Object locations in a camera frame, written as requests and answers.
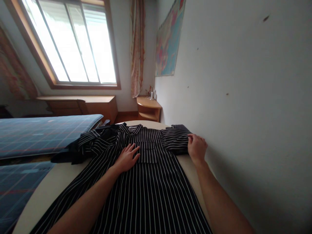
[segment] curtain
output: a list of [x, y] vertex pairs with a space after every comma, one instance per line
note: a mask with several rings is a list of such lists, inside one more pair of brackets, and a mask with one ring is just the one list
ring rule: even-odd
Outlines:
[[131, 97], [136, 98], [143, 85], [145, 0], [130, 0]]
[[17, 100], [35, 99], [37, 89], [0, 27], [0, 76]]

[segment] plaid bedspread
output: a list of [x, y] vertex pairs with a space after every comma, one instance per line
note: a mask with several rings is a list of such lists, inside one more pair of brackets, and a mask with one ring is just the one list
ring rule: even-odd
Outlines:
[[51, 162], [0, 167], [0, 233], [12, 229], [31, 195], [53, 167]]
[[103, 115], [0, 119], [0, 159], [57, 153]]

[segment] round table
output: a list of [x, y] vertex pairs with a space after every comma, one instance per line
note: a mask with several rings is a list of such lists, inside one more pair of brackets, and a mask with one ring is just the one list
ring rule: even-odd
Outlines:
[[[158, 130], [169, 127], [162, 123], [145, 120], [127, 121], [126, 124], [127, 126], [142, 124], [144, 127]], [[198, 201], [207, 220], [209, 220], [196, 169], [191, 158], [189, 157], [189, 155], [180, 155], [177, 156], [177, 158], [196, 193]], [[29, 199], [21, 216], [19, 217], [13, 234], [29, 233], [43, 216], [43, 214], [48, 210], [53, 201], [87, 166], [89, 161], [90, 159], [78, 165], [71, 165], [71, 163], [69, 162], [56, 164], [41, 181], [31, 198]]]

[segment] black and white striped shirt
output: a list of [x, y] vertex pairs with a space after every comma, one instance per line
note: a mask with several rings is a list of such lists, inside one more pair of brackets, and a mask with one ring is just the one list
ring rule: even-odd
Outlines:
[[112, 188], [90, 233], [212, 233], [175, 150], [187, 149], [190, 132], [120, 125], [104, 139], [81, 136], [80, 150], [93, 152], [86, 168], [58, 196], [31, 233], [47, 233], [111, 167], [129, 143], [140, 157]]

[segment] window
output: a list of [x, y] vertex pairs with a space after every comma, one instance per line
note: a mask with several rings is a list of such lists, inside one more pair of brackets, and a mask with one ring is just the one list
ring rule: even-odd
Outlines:
[[120, 89], [111, 15], [103, 1], [8, 1], [52, 88]]

